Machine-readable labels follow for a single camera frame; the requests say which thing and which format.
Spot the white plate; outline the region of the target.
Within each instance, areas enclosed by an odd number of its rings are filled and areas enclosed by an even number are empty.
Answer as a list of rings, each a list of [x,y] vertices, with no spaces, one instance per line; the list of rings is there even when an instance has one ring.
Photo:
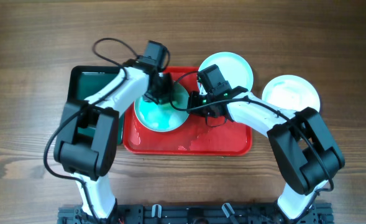
[[[280,75],[269,81],[262,100],[287,110],[301,111],[311,107],[320,112],[321,99],[309,81],[296,75]]]
[[[242,86],[251,91],[254,74],[249,63],[240,55],[232,52],[218,52],[206,58],[199,66],[199,71],[217,65],[232,88]]]
[[[172,93],[172,104],[176,108],[186,109],[189,94],[186,88],[177,84]],[[167,95],[164,104],[156,104],[152,101],[145,101],[144,97],[134,102],[134,113],[140,124],[151,131],[169,132],[179,128],[189,117],[186,111],[176,110],[170,104],[170,96]]]

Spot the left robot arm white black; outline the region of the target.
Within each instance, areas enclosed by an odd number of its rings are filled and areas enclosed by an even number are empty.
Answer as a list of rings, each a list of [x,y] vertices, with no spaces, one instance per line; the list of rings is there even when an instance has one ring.
[[[169,102],[172,76],[157,65],[130,59],[118,67],[77,66],[74,71],[114,73],[102,89],[85,99],[69,98],[59,127],[48,141],[53,158],[80,188],[83,204],[73,218],[79,223],[116,223],[117,199],[108,172],[116,155],[121,115],[140,97]]]

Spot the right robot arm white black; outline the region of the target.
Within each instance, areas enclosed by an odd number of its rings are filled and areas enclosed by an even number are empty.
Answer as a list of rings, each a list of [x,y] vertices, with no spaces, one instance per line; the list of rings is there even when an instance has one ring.
[[[332,179],[345,166],[335,139],[313,108],[284,110],[238,86],[206,95],[193,91],[187,109],[205,118],[222,116],[268,138],[286,182],[277,206],[292,223],[306,215],[321,192],[334,189]]]

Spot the red plastic tray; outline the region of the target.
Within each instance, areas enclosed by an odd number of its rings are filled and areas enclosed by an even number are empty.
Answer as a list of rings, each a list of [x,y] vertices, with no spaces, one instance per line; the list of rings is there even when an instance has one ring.
[[[132,104],[124,114],[122,142],[134,154],[241,156],[252,147],[252,130],[222,117],[189,114],[179,128],[155,132],[140,124]]]

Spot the dark green tray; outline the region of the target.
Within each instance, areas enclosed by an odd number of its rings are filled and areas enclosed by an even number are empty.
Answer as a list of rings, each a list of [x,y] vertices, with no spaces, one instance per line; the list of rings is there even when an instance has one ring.
[[[67,101],[84,100],[97,93],[119,73],[119,68],[79,65],[72,69]]]

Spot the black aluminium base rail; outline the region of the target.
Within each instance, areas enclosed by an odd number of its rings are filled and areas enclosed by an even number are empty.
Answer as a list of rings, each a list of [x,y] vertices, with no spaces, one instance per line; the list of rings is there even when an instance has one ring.
[[[194,206],[152,206],[118,205],[111,213],[109,221],[100,219],[100,223],[303,223],[333,224],[334,216],[330,203],[317,203],[301,219],[289,220],[274,203],[250,203]]]

